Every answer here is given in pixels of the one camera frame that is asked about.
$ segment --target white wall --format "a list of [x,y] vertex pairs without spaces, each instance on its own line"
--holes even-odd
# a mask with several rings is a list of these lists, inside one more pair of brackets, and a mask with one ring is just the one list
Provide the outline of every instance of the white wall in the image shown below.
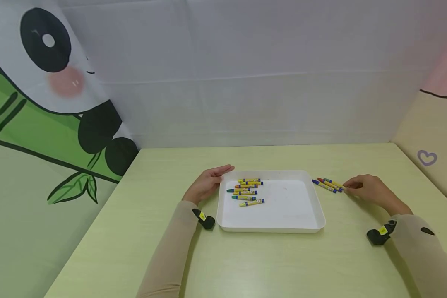
[[61,0],[142,147],[386,142],[447,0]]

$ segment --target light green table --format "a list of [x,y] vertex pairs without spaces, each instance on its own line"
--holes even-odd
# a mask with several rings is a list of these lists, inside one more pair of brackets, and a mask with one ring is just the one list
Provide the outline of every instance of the light green table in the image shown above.
[[[304,169],[341,183],[360,173],[380,176],[433,226],[447,251],[447,199],[394,144],[143,149],[46,298],[133,298],[187,187],[202,170],[226,163],[238,170]],[[372,247],[365,238],[387,214],[345,194],[320,187],[317,194],[327,223],[316,234],[198,228],[182,295],[417,297],[391,243]],[[215,216],[217,197],[202,208]]]

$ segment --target plastic tray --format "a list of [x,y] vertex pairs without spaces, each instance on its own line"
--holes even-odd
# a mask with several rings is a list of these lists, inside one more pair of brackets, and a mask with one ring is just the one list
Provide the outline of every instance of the plastic tray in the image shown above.
[[[264,204],[240,207],[227,189],[238,179],[260,178],[256,197]],[[303,170],[233,171],[220,184],[217,223],[224,231],[267,233],[316,233],[326,219],[310,175]]]

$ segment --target bamboo leaf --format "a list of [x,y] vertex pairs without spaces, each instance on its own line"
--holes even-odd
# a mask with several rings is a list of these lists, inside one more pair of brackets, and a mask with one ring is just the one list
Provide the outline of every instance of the bamboo leaf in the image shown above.
[[96,192],[98,191],[96,187],[96,179],[94,176],[88,175],[88,187],[86,188],[88,191],[89,197],[94,201],[94,203],[98,203],[98,198],[96,197]]
[[88,174],[77,172],[61,182],[48,196],[48,204],[71,201],[81,197],[88,186]]

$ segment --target beige sleeve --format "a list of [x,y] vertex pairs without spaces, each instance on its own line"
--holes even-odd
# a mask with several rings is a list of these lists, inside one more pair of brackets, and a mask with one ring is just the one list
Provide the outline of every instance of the beige sleeve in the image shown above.
[[174,215],[147,266],[137,298],[178,298],[189,245],[198,218],[192,212],[197,206],[180,201]]
[[396,215],[392,219],[397,224],[391,238],[406,261],[421,297],[447,298],[447,254],[437,236],[422,231],[433,232],[431,227],[414,215]]

